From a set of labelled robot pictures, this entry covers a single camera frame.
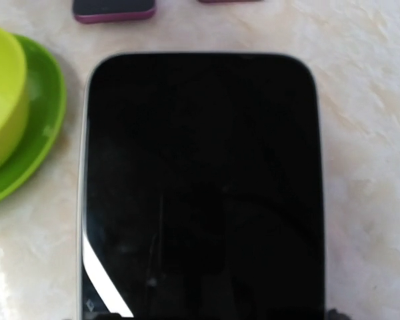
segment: green plate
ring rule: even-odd
[[[40,166],[62,126],[67,94],[55,58],[38,43],[16,35],[28,66],[30,110],[24,136],[0,167],[0,200],[22,185]]]

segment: purple edge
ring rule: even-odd
[[[154,16],[157,6],[144,12],[125,12],[125,13],[110,13],[106,15],[74,15],[75,19],[80,23],[100,23],[100,22],[114,22],[126,20],[144,20]]]

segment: phone screen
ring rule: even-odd
[[[142,13],[152,10],[155,0],[74,0],[74,14],[80,16]]]
[[[315,85],[278,55],[122,55],[87,104],[83,320],[324,319]]]

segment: marble surface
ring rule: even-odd
[[[71,0],[0,0],[0,26],[48,47],[69,92],[44,165],[0,203],[0,320],[74,319],[83,90],[120,51],[245,50],[315,75],[327,224],[327,303],[354,320],[400,319],[400,0],[158,0],[150,21],[80,25]]]

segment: yellow-green bowl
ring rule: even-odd
[[[27,124],[27,62],[16,38],[0,29],[0,166],[22,138]]]

